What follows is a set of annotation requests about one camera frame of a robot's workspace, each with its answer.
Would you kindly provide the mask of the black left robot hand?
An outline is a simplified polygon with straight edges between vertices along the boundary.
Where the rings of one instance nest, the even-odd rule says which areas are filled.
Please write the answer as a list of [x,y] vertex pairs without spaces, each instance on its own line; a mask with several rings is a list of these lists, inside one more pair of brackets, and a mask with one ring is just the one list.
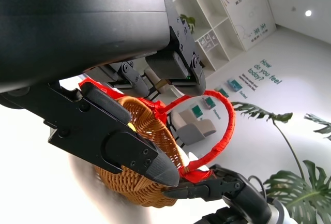
[[141,57],[182,93],[204,93],[194,38],[172,0],[1,0],[1,104],[43,118],[54,129],[50,144],[70,154],[176,187],[177,167],[128,127],[124,107],[91,83],[59,84],[95,68],[105,78],[112,64],[133,83],[130,62]]

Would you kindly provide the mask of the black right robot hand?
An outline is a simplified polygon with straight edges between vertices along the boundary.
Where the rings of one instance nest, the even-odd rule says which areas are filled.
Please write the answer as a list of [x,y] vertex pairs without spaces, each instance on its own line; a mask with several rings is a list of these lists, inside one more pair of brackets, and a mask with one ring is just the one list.
[[212,175],[198,183],[180,182],[162,194],[170,199],[223,200],[228,206],[203,216],[196,223],[268,223],[272,211],[266,199],[241,174],[213,165]]

